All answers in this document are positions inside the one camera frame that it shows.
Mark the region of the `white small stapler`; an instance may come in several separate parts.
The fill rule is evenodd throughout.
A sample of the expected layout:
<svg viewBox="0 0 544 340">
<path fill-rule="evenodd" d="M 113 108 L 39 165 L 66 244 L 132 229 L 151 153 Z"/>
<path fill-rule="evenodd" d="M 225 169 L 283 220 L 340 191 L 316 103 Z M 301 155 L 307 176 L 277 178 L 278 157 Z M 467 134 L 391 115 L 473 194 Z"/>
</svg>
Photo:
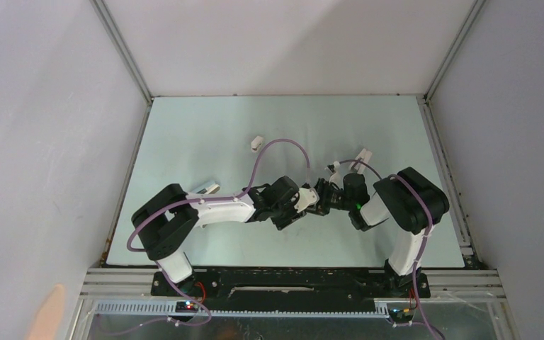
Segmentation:
<svg viewBox="0 0 544 340">
<path fill-rule="evenodd" d="M 265 138 L 263 136 L 257 135 L 250 143 L 250 150 L 253 153 L 258 153 L 265 145 Z"/>
</svg>

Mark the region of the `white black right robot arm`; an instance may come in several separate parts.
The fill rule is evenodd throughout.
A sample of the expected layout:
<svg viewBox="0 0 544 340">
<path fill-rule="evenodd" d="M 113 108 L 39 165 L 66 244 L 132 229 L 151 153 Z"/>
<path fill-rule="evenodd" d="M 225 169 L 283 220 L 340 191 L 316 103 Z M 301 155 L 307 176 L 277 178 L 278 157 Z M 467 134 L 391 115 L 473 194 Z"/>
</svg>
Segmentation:
<svg viewBox="0 0 544 340">
<path fill-rule="evenodd" d="M 319 200 L 307 209 L 325 216 L 331 210 L 348 213 L 356 230 L 365 232 L 389 219 L 400 228 L 392 253 L 385 261 L 383 285 L 394 296 L 404 295 L 418 278 L 432 229 L 449 211 L 446 194 L 412 167 L 376 181 L 370 193 L 363 174 L 351 172 L 343 185 L 319 179 Z"/>
</svg>

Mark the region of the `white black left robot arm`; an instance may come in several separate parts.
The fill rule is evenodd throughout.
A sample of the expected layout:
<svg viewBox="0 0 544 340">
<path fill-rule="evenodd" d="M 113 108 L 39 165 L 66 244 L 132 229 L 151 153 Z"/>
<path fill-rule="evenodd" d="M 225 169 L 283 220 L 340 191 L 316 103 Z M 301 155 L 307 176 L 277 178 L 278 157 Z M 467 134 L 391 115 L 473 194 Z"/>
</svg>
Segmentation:
<svg viewBox="0 0 544 340">
<path fill-rule="evenodd" d="M 284 230 L 319 202 L 314 187 L 298 186 L 288 176 L 272 184 L 247 186 L 240 192 L 220 194 L 189 193 L 173 183 L 166 186 L 131 217 L 135 228 L 127 247 L 134 251 L 134 238 L 141 250 L 167 275 L 168 285 L 179 295 L 187 295 L 196 285 L 196 277 L 181 245 L 195 227 L 223 222 L 270 221 Z"/>
</svg>

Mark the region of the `white open stapler right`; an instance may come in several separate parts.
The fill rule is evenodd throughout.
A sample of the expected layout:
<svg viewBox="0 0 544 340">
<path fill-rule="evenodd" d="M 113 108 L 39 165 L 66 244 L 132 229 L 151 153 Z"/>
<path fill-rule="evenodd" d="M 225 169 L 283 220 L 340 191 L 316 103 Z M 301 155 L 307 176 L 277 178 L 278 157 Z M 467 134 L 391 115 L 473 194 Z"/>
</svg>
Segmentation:
<svg viewBox="0 0 544 340">
<path fill-rule="evenodd" d="M 357 174 L 363 174 L 363 172 L 367 169 L 366 165 L 369 165 L 372 155 L 373 153 L 370 150 L 363 148 L 355 157 L 355 161 L 350 163 L 350 171 Z"/>
</svg>

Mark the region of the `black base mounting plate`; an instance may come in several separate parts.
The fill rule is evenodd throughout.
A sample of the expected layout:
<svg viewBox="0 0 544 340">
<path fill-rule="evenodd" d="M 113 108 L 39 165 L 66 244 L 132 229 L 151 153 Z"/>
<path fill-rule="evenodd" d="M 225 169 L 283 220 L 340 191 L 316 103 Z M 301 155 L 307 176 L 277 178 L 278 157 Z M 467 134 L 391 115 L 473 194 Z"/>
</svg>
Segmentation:
<svg viewBox="0 0 544 340">
<path fill-rule="evenodd" d="M 397 298 L 411 301 L 431 296 L 426 275 L 401 288 L 388 284 L 383 269 L 224 267 L 198 266 L 193 275 L 178 283 L 175 291 L 164 274 L 156 272 L 150 294 L 179 298 L 182 294 L 204 298 L 210 310 L 322 312 L 374 311 L 377 301 Z"/>
</svg>

